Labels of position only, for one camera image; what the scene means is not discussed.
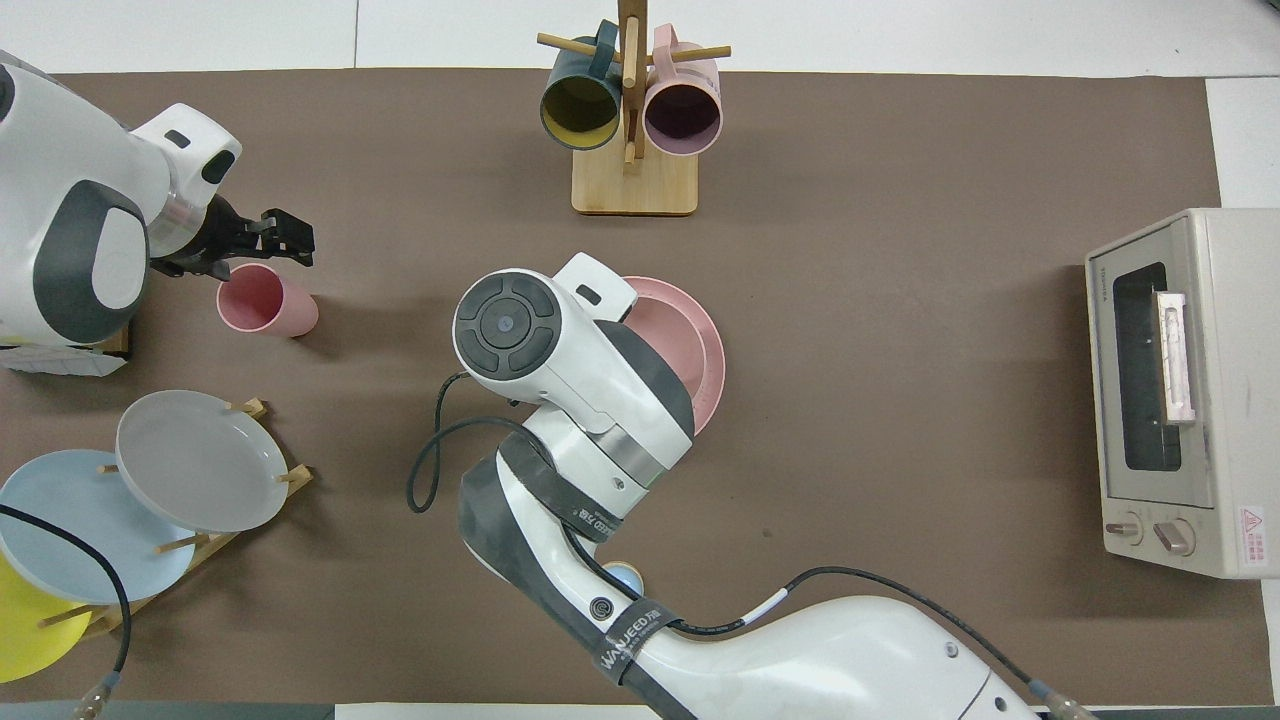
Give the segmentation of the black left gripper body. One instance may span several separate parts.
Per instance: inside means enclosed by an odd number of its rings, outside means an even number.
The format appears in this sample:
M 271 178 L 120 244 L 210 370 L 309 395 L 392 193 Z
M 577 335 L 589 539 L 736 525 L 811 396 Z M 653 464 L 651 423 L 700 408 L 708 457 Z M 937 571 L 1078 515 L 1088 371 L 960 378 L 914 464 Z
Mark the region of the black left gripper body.
M 257 220 L 241 217 L 220 195 L 206 208 L 204 223 L 182 249 L 150 259 L 150 268 L 169 277 L 206 275 L 230 279 L 230 258 L 269 258 L 260 241 L 268 215 Z

